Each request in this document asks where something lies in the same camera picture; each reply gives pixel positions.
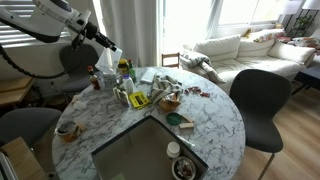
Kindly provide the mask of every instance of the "black chair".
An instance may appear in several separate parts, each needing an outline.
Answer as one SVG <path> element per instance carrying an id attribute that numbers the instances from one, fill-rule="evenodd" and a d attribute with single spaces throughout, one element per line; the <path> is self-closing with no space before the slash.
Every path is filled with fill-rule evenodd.
<path id="1" fill-rule="evenodd" d="M 59 53 L 60 61 L 67 70 L 69 78 L 59 88 L 53 87 L 67 97 L 68 94 L 81 92 L 91 82 L 87 67 L 98 62 L 99 56 L 96 50 L 89 44 L 83 44 L 77 50 L 72 50 L 72 45 L 63 47 Z"/>
<path id="2" fill-rule="evenodd" d="M 32 147 L 56 123 L 61 112 L 49 108 L 22 108 L 0 118 L 0 147 L 22 137 Z"/>
<path id="3" fill-rule="evenodd" d="M 257 69 L 241 71 L 232 83 L 230 98 L 243 118 L 246 145 L 272 153 L 259 179 L 270 166 L 275 153 L 283 148 L 273 117 L 288 101 L 291 89 L 291 83 L 285 77 Z"/>

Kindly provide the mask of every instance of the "cable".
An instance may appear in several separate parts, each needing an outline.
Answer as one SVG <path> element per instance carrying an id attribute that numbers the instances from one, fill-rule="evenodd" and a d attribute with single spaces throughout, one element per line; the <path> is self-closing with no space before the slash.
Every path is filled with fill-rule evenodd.
<path id="1" fill-rule="evenodd" d="M 37 75 L 33 74 L 31 72 L 28 72 L 24 70 L 23 68 L 19 67 L 15 62 L 12 61 L 12 59 L 8 56 L 8 54 L 5 52 L 5 50 L 2 47 L 2 44 L 0 43 L 0 54 L 2 55 L 3 59 L 7 61 L 8 64 L 10 64 L 14 69 L 18 70 L 19 72 L 31 76 L 33 78 L 38 78 L 38 79 L 55 79 L 58 77 L 61 77 L 67 73 L 66 70 L 63 70 L 62 72 L 52 75 L 52 76 L 43 76 L 43 75 Z"/>

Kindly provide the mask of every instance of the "wooden floor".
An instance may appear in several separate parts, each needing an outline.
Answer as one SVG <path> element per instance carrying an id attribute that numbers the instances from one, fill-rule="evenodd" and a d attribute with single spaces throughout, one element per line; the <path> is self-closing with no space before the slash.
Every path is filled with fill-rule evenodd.
<path id="1" fill-rule="evenodd" d="M 302 90 L 276 115 L 284 148 L 277 153 L 264 180 L 320 179 L 320 91 Z M 258 179 L 271 154 L 246 147 L 233 180 Z"/>

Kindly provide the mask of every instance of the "white marble surface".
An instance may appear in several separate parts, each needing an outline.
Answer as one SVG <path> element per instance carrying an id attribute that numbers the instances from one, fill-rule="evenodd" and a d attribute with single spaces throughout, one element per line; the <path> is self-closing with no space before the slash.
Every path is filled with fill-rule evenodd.
<path id="1" fill-rule="evenodd" d="M 53 160 L 60 179 L 98 179 L 91 152 L 148 115 L 196 145 L 192 150 L 209 166 L 205 179 L 233 177 L 244 153 L 245 130 L 232 100 L 218 86 L 196 74 L 171 68 L 156 69 L 182 82 L 184 88 L 197 85 L 210 93 L 210 98 L 192 93 L 183 95 L 181 105 L 176 109 L 192 118 L 195 128 L 180 130 L 170 126 L 165 120 L 166 114 L 157 105 L 142 110 L 123 108 L 110 91 L 95 91 L 88 87 L 80 94 L 80 101 L 87 103 L 87 108 L 79 111 L 69 105 L 58 122 L 59 125 L 67 120 L 81 121 L 87 128 L 71 143 L 65 144 L 58 136 L 54 137 Z M 137 89 L 148 94 L 151 85 L 139 82 L 145 71 L 146 68 L 137 69 L 138 82 L 135 84 Z"/>

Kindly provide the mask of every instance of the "robotic arm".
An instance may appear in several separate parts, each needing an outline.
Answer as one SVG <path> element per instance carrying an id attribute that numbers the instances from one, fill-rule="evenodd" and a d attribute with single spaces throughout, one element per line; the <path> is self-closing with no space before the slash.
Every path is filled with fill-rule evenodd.
<path id="1" fill-rule="evenodd" d="M 102 46 L 117 50 L 115 44 L 88 21 L 89 10 L 78 12 L 65 0 L 33 0 L 33 3 L 37 8 L 30 18 L 21 18 L 0 7 L 0 21 L 45 43 L 57 42 L 67 26 L 78 35 L 90 40 L 94 38 Z"/>

